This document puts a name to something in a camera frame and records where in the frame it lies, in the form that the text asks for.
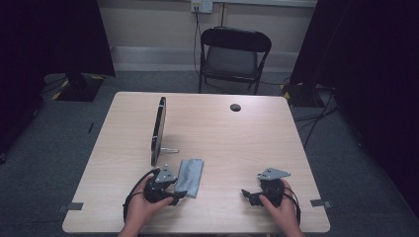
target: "hand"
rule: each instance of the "hand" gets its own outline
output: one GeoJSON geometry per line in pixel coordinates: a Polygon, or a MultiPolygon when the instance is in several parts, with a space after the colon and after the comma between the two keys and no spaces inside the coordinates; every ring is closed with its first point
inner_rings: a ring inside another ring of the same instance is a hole
{"type": "Polygon", "coordinates": [[[145,185],[150,178],[151,177],[147,177],[144,179],[133,192],[132,199],[129,202],[128,212],[126,214],[126,224],[120,232],[120,237],[138,236],[142,227],[150,221],[151,217],[159,209],[173,201],[172,197],[168,197],[156,203],[151,203],[145,199],[142,192],[144,191],[145,185]]]}
{"type": "MultiPolygon", "coordinates": [[[[281,181],[284,183],[286,188],[291,189],[290,184],[287,181],[281,181]]],[[[293,193],[290,190],[285,189],[285,193],[291,197],[293,196],[293,193]]],[[[274,207],[271,202],[263,195],[259,196],[259,200],[272,215],[278,228],[280,228],[286,236],[304,236],[304,234],[301,232],[301,229],[299,229],[295,216],[295,205],[292,200],[290,200],[288,197],[283,197],[281,205],[278,207],[274,207]]]]}

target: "wooden table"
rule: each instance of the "wooden table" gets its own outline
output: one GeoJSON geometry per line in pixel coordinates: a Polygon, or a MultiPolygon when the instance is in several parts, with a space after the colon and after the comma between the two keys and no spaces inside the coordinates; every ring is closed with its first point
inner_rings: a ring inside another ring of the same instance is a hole
{"type": "Polygon", "coordinates": [[[182,159],[203,159],[197,198],[182,199],[158,212],[144,233],[278,233],[269,213],[250,206],[241,189],[260,192],[257,174],[267,167],[291,172],[286,180],[301,207],[303,232],[327,232],[320,195],[284,98],[205,94],[120,92],[115,95],[63,230],[115,233],[124,226],[123,203],[134,184],[150,171],[151,136],[160,97],[167,98],[160,155],[177,174],[182,159]],[[231,104],[241,106],[233,112],[231,104]]]}

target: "folded cloth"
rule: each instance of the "folded cloth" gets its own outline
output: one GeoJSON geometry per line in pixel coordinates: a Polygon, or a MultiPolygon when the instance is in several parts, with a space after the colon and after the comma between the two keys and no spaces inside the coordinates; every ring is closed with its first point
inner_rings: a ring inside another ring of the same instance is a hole
{"type": "Polygon", "coordinates": [[[175,192],[187,191],[188,198],[196,198],[203,167],[204,161],[201,159],[182,160],[175,192]]]}

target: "white wall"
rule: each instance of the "white wall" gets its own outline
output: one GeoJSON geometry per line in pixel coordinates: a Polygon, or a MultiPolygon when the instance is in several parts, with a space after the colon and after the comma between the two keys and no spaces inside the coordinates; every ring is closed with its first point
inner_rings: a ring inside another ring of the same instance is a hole
{"type": "MultiPolygon", "coordinates": [[[[196,17],[189,1],[99,0],[112,46],[193,48],[196,17]]],[[[272,51],[299,52],[313,8],[213,3],[200,14],[201,30],[219,26],[256,30],[268,35],[272,51]]]]}

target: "gray carpet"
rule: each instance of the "gray carpet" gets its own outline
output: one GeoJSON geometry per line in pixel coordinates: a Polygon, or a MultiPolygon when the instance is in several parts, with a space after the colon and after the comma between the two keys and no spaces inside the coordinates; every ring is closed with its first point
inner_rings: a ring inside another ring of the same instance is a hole
{"type": "MultiPolygon", "coordinates": [[[[262,81],[278,84],[288,76],[264,73],[262,81]]],[[[50,75],[45,80],[60,77],[50,75]]],[[[204,93],[253,92],[253,88],[247,90],[246,85],[237,83],[211,83],[213,86],[204,86],[204,93]]],[[[72,201],[113,96],[119,91],[197,93],[198,79],[193,71],[118,72],[116,78],[106,78],[93,103],[53,101],[50,98],[55,91],[42,94],[45,101],[38,116],[0,166],[2,237],[71,236],[61,228],[65,214],[56,210],[72,201]]],[[[258,93],[280,94],[278,85],[266,83],[260,85],[258,93]]],[[[328,98],[327,93],[321,96],[325,101],[328,98]]],[[[321,111],[292,108],[295,118],[321,111]]],[[[296,123],[302,127],[302,142],[311,128],[303,127],[308,122],[296,123]]],[[[324,236],[419,236],[416,217],[385,172],[359,148],[354,130],[339,112],[318,122],[307,142],[306,154],[321,196],[333,204],[327,209],[331,230],[324,236]]]]}

